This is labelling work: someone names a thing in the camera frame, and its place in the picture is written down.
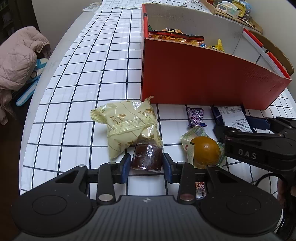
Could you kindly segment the person right hand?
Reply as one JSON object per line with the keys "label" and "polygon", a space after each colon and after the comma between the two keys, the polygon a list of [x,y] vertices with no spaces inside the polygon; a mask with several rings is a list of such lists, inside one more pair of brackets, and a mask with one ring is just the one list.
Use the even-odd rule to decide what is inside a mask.
{"label": "person right hand", "polygon": [[292,186],[289,191],[287,191],[284,182],[281,179],[277,181],[277,200],[280,202],[281,207],[285,206],[285,198],[290,194],[295,197],[295,186]]}

